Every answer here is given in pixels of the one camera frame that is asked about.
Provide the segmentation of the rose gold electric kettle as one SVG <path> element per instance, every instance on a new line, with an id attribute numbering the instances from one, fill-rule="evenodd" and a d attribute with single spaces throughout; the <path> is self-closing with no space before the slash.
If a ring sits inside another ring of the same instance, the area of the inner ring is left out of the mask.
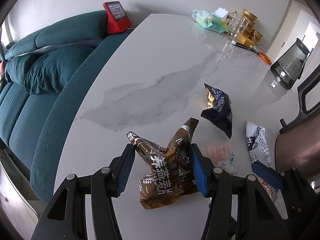
<path id="1" fill-rule="evenodd" d="M 274 152 L 279 173 L 295 167 L 308 182 L 319 178 L 319 103 L 307 109 L 306 95 L 318 84 L 319 67 L 297 87 L 297 117 L 288 124 L 280 119 Z"/>

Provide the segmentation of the green tissue pack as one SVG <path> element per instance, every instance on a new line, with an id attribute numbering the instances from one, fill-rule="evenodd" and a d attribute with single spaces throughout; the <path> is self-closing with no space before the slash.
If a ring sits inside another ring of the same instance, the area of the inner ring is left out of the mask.
<path id="1" fill-rule="evenodd" d="M 191 18 L 200 24 L 204 29 L 217 33 L 224 33 L 228 30 L 227 23 L 214 13 L 195 9 L 191 12 Z"/>

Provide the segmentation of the brown oat snack bag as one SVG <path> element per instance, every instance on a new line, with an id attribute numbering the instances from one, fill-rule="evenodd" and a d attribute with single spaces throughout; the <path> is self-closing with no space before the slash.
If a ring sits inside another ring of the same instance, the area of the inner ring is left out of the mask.
<path id="1" fill-rule="evenodd" d="M 167 206 L 182 196 L 198 191 L 191 166 L 191 141 L 199 121 L 189 118 L 174 134 L 167 147 L 127 133 L 138 155 L 149 165 L 150 174 L 139 181 L 140 204 L 146 210 Z"/>

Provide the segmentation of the red smart display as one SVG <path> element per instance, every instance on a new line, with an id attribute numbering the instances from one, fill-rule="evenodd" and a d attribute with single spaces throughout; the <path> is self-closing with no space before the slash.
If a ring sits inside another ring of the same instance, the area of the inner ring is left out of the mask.
<path id="1" fill-rule="evenodd" d="M 131 27 L 131 22 L 119 1 L 105 2 L 103 7 L 107 13 L 107 33 L 122 33 Z"/>

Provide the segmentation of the teal sofa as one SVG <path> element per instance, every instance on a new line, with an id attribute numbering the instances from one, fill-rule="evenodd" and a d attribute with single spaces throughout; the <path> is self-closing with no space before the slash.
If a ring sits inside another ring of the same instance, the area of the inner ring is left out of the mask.
<path id="1" fill-rule="evenodd" d="M 132 29 L 110 34 L 108 15 L 66 18 L 13 44 L 3 56 L 1 148 L 48 203 L 73 120 L 104 65 Z"/>

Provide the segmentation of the orange handled tool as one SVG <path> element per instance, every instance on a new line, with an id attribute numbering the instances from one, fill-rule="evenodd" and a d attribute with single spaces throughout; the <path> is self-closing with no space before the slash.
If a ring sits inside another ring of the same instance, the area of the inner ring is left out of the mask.
<path id="1" fill-rule="evenodd" d="M 270 58 L 269 58 L 266 54 L 258 51 L 258 52 L 257 52 L 257 55 L 258 55 L 266 64 L 268 64 L 269 66 L 272 64 L 272 61 L 270 60 Z"/>

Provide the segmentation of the black pen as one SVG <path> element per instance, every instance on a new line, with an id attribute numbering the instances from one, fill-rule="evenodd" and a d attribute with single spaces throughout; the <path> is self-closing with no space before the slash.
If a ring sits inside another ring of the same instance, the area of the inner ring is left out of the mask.
<path id="1" fill-rule="evenodd" d="M 232 40 L 231 43 L 232 43 L 232 45 L 234 45 L 234 46 L 237 46 L 237 47 L 240 47 L 240 48 L 244 48 L 244 49 L 247 49 L 247 50 L 251 50 L 251 51 L 253 51 L 253 52 L 256 53 L 256 54 L 258 53 L 257 49 L 254 48 L 253 46 L 247 46 L 247 45 L 244 45 L 244 44 L 242 44 L 242 43 L 240 43 L 240 42 L 237 42 L 237 41 L 235 41 L 235 40 Z"/>

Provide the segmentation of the black snack packet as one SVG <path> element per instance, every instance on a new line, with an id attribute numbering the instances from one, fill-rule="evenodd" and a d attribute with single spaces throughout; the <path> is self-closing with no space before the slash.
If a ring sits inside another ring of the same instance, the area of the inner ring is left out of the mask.
<path id="1" fill-rule="evenodd" d="M 229 96 L 218 88 L 204 83 L 207 97 L 207 109 L 201 112 L 201 117 L 210 121 L 223 131 L 228 139 L 232 137 L 233 113 Z"/>

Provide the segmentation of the gold stacked tins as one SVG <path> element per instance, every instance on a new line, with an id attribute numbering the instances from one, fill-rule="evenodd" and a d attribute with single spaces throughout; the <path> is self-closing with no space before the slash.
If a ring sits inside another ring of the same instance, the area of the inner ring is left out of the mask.
<path id="1" fill-rule="evenodd" d="M 255 22 L 258 19 L 257 16 L 246 9 L 243 9 L 242 15 L 248 20 L 248 25 L 243 33 L 238 37 L 238 41 L 246 46 L 258 44 L 262 40 L 263 35 L 254 28 Z"/>

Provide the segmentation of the white blue long snack packet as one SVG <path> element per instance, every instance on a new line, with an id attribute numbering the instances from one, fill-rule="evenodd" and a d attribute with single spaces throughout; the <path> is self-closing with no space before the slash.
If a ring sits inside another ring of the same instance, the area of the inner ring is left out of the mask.
<path id="1" fill-rule="evenodd" d="M 265 128 L 248 121 L 246 123 L 246 139 L 251 163 L 259 161 L 265 166 L 271 167 L 272 161 Z"/>

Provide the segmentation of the smoked glass pitcher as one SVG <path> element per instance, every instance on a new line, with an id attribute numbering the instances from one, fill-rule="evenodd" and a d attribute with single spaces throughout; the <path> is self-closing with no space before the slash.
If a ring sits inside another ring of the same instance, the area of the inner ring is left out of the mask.
<path id="1" fill-rule="evenodd" d="M 300 79 L 309 53 L 305 44 L 296 38 L 295 43 L 270 66 L 276 81 L 286 90 Z"/>

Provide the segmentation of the teal sofa cushion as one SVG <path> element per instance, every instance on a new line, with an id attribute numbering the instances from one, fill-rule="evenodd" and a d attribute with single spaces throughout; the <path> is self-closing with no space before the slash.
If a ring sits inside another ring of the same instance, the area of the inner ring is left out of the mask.
<path id="1" fill-rule="evenodd" d="M 80 65 L 93 52 L 86 46 L 61 48 L 39 57 L 29 69 L 24 88 L 28 94 L 61 93 Z"/>

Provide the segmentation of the clear glass jar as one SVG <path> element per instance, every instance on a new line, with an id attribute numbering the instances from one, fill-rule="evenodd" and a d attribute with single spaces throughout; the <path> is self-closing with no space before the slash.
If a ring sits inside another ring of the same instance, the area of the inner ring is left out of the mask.
<path id="1" fill-rule="evenodd" d="M 237 40 L 243 34 L 249 24 L 249 20 L 245 16 L 238 14 L 236 11 L 226 16 L 227 34 L 230 38 Z"/>

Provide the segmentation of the pink clear candy packet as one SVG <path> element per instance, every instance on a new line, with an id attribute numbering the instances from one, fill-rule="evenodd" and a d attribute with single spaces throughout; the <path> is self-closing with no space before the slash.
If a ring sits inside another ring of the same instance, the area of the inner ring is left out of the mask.
<path id="1" fill-rule="evenodd" d="M 202 147 L 201 152 L 212 161 L 214 166 L 220 167 L 232 176 L 238 174 L 234 165 L 235 154 L 228 144 Z"/>

